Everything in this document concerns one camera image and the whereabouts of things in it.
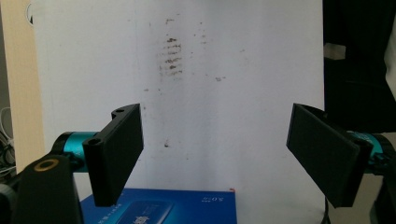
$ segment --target cable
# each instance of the cable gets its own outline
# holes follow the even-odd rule
[[[329,202],[327,201],[327,198],[325,198],[324,201],[324,216],[320,224],[332,224],[329,218]]]
[[[3,109],[0,110],[0,128],[1,128],[1,131],[2,131],[3,135],[9,141],[12,138],[6,133],[6,130],[4,130],[4,125],[3,125],[3,112],[5,110],[7,110],[7,109],[11,110],[11,108],[9,106],[8,107],[4,107]]]

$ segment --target blue cardboard box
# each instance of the blue cardboard box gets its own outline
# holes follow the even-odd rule
[[[236,224],[235,193],[169,189],[125,189],[112,207],[81,202],[87,224]]]

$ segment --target white paper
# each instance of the white paper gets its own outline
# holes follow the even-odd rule
[[[47,151],[140,103],[127,187],[233,188],[239,223],[321,220],[324,196],[286,148],[292,104],[323,107],[320,1],[36,0],[33,17]]]

